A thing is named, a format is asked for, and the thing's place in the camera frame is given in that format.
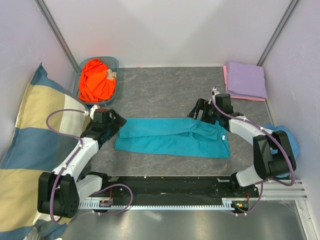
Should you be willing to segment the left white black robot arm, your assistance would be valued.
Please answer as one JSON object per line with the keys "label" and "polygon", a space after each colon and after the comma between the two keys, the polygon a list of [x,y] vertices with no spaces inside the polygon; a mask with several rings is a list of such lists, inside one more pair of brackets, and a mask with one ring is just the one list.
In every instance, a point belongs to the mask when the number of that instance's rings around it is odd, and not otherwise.
{"label": "left white black robot arm", "polygon": [[94,105],[90,110],[79,113],[90,117],[90,122],[81,135],[59,132],[78,142],[71,153],[51,172],[43,172],[38,179],[37,210],[59,223],[62,218],[75,216],[80,202],[97,194],[106,196],[110,185],[103,174],[93,173],[79,180],[79,176],[89,160],[126,124],[126,119],[113,108],[100,108]]}

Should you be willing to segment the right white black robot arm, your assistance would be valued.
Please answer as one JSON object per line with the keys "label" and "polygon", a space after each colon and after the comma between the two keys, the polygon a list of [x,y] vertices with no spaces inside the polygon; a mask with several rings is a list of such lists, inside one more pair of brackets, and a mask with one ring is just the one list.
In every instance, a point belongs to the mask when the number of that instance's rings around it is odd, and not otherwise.
{"label": "right white black robot arm", "polygon": [[199,98],[187,116],[208,124],[219,124],[252,145],[253,164],[231,175],[229,191],[233,196],[242,196],[247,187],[254,184],[268,180],[279,182],[281,175],[294,175],[297,164],[288,134],[283,130],[264,128],[235,112],[229,94],[212,93],[210,100]]}

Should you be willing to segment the teal t shirt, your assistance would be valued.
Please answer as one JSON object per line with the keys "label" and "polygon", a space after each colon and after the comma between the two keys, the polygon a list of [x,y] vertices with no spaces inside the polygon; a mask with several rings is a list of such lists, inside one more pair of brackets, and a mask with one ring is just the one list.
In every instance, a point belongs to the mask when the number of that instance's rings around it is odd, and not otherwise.
{"label": "teal t shirt", "polygon": [[192,118],[128,118],[114,144],[120,151],[228,159],[226,130]]}

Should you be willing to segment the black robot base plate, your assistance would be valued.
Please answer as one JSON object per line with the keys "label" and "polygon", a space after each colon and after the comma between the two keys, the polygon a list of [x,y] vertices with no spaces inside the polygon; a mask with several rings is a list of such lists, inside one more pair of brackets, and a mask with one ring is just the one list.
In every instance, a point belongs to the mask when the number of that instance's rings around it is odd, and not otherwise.
{"label": "black robot base plate", "polygon": [[102,188],[128,186],[132,206],[220,205],[223,199],[250,200],[259,196],[254,185],[235,187],[230,176],[108,176]]}

